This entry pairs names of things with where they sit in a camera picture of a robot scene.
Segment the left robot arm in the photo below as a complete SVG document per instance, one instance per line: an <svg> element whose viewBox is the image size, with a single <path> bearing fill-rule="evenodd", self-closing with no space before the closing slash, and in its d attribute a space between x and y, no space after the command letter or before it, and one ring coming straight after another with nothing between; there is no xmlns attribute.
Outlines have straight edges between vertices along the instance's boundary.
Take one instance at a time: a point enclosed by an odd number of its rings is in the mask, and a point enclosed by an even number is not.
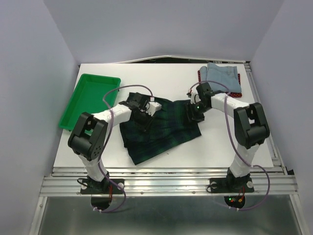
<svg viewBox="0 0 313 235"><path fill-rule="evenodd" d="M68 146L78 155L87 171L86 178L77 180L81 194L122 193L124 179L110 179L101 159L112 129L131 120L146 131L159 110L161 104L153 97L135 93L133 97L105 111L96 114L84 112L79 116L68 139Z"/></svg>

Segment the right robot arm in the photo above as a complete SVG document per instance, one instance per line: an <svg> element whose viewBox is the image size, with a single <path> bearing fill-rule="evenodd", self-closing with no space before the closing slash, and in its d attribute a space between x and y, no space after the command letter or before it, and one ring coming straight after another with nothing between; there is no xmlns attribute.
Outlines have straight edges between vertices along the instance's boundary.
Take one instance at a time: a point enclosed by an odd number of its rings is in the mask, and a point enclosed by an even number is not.
<svg viewBox="0 0 313 235"><path fill-rule="evenodd" d="M199 123L204 121L204 113L219 110L226 118L227 130L230 130L229 119L233 118L234 133L229 132L230 143L235 151L232 164L222 178L211 178L208 191L211 193L253 192L250 169L259 147L270 135L268 122L263 106L246 103L229 96L225 91L214 91L209 82L194 84L196 91L189 89L186 103L187 121Z"/></svg>

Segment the green navy plaid skirt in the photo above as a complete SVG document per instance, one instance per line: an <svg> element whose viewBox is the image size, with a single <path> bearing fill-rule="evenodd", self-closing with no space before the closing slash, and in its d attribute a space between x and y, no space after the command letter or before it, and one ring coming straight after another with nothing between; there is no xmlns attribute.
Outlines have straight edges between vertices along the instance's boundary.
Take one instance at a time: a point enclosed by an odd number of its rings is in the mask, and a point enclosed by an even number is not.
<svg viewBox="0 0 313 235"><path fill-rule="evenodd" d="M161 104L161 110L146 132L133 120L119 125L124 147L135 165L201 136L198 124L187 120L188 100L156 97L155 101Z"/></svg>

